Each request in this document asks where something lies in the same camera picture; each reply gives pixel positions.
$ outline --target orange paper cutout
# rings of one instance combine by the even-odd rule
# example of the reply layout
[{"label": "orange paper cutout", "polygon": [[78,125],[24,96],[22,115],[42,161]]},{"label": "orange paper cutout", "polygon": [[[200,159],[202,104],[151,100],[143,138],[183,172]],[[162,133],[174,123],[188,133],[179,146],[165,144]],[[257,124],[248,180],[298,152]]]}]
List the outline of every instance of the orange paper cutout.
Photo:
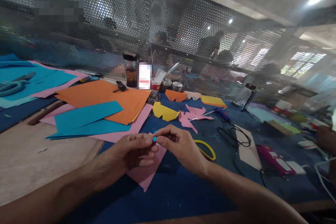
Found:
[{"label": "orange paper cutout", "polygon": [[128,89],[126,92],[113,93],[117,89],[112,83],[97,80],[60,90],[56,97],[78,108],[115,100],[124,110],[105,119],[127,125],[142,109],[150,92]]},{"label": "orange paper cutout", "polygon": [[172,91],[168,89],[166,90],[165,94],[170,101],[175,100],[176,102],[181,102],[187,98],[186,93],[180,93],[180,92],[176,92],[176,91]]}]

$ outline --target yellow scissors handle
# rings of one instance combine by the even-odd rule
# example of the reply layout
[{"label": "yellow scissors handle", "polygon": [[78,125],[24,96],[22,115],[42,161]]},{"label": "yellow scissors handle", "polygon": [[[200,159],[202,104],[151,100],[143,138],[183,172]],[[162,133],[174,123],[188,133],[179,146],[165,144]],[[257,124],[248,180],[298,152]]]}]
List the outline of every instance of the yellow scissors handle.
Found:
[{"label": "yellow scissors handle", "polygon": [[207,159],[209,159],[211,161],[216,160],[216,154],[215,154],[214,150],[211,148],[210,145],[208,145],[206,142],[203,142],[203,141],[200,141],[200,140],[194,140],[194,142],[205,145],[211,151],[212,157],[209,157],[204,151],[201,150],[201,148],[198,147],[199,150],[201,151],[201,153],[203,154],[203,156],[205,156]]}]

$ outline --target perforated metal screen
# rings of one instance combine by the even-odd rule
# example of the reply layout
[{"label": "perforated metal screen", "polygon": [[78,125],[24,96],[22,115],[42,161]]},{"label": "perforated metal screen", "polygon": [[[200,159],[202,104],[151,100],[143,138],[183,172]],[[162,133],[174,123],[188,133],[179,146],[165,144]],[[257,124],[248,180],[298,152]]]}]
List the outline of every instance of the perforated metal screen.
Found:
[{"label": "perforated metal screen", "polygon": [[3,53],[119,79],[124,51],[154,63],[154,73],[183,60],[168,78],[210,95],[234,97],[268,64],[305,84],[309,61],[323,58],[295,39],[273,56],[282,31],[209,0],[0,0],[0,15]]}]

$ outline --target jar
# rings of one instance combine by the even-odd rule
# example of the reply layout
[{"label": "jar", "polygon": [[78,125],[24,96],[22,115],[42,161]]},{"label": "jar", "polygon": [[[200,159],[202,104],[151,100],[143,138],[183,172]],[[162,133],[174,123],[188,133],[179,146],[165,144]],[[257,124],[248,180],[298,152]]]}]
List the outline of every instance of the jar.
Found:
[{"label": "jar", "polygon": [[130,88],[135,88],[138,86],[138,75],[137,75],[137,55],[133,53],[124,52],[123,53],[124,64],[125,64],[125,74],[126,74],[126,86]]}]

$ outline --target yellow paper cutout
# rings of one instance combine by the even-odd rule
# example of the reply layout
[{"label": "yellow paper cutout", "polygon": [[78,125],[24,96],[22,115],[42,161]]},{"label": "yellow paper cutout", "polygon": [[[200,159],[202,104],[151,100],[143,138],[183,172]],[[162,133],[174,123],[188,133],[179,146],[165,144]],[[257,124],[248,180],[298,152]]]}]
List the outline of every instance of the yellow paper cutout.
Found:
[{"label": "yellow paper cutout", "polygon": [[209,105],[218,105],[219,107],[227,107],[226,104],[222,101],[221,98],[218,97],[212,97],[212,96],[201,96],[201,100],[203,103],[205,104],[209,104]]},{"label": "yellow paper cutout", "polygon": [[153,112],[156,117],[159,118],[162,116],[163,120],[171,121],[174,120],[180,114],[181,111],[172,110],[168,107],[163,106],[161,102],[157,101],[154,102]]}]

